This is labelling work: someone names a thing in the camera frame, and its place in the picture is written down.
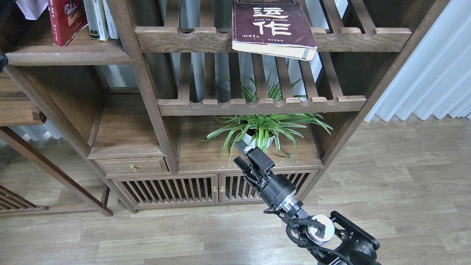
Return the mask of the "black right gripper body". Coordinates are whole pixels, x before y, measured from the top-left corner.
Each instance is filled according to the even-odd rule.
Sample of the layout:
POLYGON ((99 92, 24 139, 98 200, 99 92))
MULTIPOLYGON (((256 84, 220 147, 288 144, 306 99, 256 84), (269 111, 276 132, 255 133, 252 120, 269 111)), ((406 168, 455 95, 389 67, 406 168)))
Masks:
POLYGON ((258 147, 245 155, 249 159, 250 172, 242 172, 249 185, 269 206, 269 212, 289 212, 298 203, 296 186, 284 175, 274 174, 274 162, 258 147))

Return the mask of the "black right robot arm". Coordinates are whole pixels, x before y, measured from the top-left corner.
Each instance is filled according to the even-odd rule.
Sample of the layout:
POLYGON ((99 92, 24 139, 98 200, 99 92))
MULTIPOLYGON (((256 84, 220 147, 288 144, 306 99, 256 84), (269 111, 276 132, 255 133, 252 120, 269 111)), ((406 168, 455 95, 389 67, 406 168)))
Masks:
POLYGON ((234 162, 268 208, 286 223, 288 238, 298 247, 308 250, 320 265, 377 265, 378 240, 340 213, 330 216, 309 215, 302 201, 295 196, 296 186, 284 175, 274 174, 274 162, 260 148, 251 148, 244 141, 236 144, 249 164, 241 157, 234 162))

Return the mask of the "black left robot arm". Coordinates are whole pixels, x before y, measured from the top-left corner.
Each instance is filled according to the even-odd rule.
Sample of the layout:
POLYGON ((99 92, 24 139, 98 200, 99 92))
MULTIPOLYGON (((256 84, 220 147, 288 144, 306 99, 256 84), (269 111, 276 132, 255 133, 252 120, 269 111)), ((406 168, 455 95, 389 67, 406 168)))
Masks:
POLYGON ((6 65, 8 65, 8 63, 9 63, 9 60, 8 60, 6 54, 1 52, 0 53, 0 73, 3 72, 4 67, 6 65))

